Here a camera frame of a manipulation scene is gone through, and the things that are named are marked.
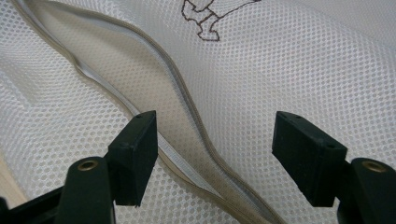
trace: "white mesh fabric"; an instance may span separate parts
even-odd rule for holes
[[[74,161],[104,155],[131,115],[78,74],[9,2],[0,8],[0,148],[32,199],[60,187]],[[119,223],[236,223],[197,197],[161,160],[142,206],[116,209]]]
[[[317,124],[350,148],[349,159],[395,167],[395,50],[343,20],[298,2],[261,1],[217,22],[220,41],[208,42],[182,17],[182,1],[84,4],[160,43],[219,154],[290,223],[334,223],[335,207],[310,207],[271,155],[277,110]]]

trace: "embroidered design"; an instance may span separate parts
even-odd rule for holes
[[[181,14],[186,21],[194,21],[204,41],[220,41],[219,32],[213,26],[239,8],[261,0],[184,0]]]

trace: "clip jaw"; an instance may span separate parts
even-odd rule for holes
[[[396,223],[396,172],[385,163],[349,164],[346,147],[301,116],[279,111],[273,154],[312,206],[340,200],[340,223]]]

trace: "white mesh bag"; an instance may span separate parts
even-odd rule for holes
[[[396,165],[391,0],[1,4],[0,149],[28,198],[148,110],[160,158],[121,223],[334,223],[271,154],[278,110]]]

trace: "black plastic part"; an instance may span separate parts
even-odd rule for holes
[[[53,223],[63,188],[50,191],[7,213],[7,221],[0,223]]]
[[[278,111],[272,148],[312,206],[332,206],[346,147],[308,120]]]
[[[90,157],[70,166],[55,223],[115,223],[105,159]]]
[[[364,223],[396,223],[396,172],[383,162],[365,158],[354,159],[350,165],[351,194]]]
[[[9,209],[6,199],[0,197],[0,223],[9,222]]]
[[[156,112],[135,116],[108,146],[105,158],[117,205],[140,206],[158,157]]]

